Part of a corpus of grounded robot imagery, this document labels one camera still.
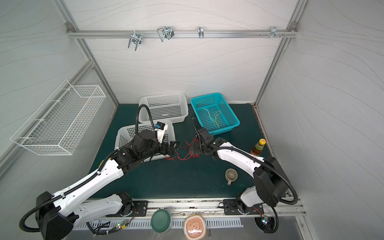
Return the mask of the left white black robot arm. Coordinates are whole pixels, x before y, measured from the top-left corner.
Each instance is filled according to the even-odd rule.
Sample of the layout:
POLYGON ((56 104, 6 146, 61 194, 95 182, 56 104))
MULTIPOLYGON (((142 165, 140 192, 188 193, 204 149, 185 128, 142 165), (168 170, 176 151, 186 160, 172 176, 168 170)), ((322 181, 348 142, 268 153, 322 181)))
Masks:
POLYGON ((20 229, 27 233, 41 233, 45 240, 61 240, 84 222, 117 214, 128 203, 127 194, 114 194, 91 203, 85 203, 85 200, 139 167, 144 160, 156 154, 172 156, 178 146, 178 141, 159 141, 157 132, 144 130, 137 133, 127 145, 111 152, 95 171, 83 179, 54 194, 44 192, 39 195, 36 207, 20 219, 20 229))

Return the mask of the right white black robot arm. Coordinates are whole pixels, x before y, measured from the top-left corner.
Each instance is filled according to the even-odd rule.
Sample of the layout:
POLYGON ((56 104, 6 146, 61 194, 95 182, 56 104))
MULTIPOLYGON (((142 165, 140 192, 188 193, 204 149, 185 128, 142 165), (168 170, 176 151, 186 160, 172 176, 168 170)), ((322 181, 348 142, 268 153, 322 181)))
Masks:
POLYGON ((233 164, 254 179, 254 186, 244 190, 237 198, 238 211, 247 214, 255 205, 275 207, 278 203, 295 205, 298 193, 289 181, 277 159, 263 158, 247 153, 223 138, 214 138, 208 130, 195 130, 198 149, 203 155, 212 155, 233 164))

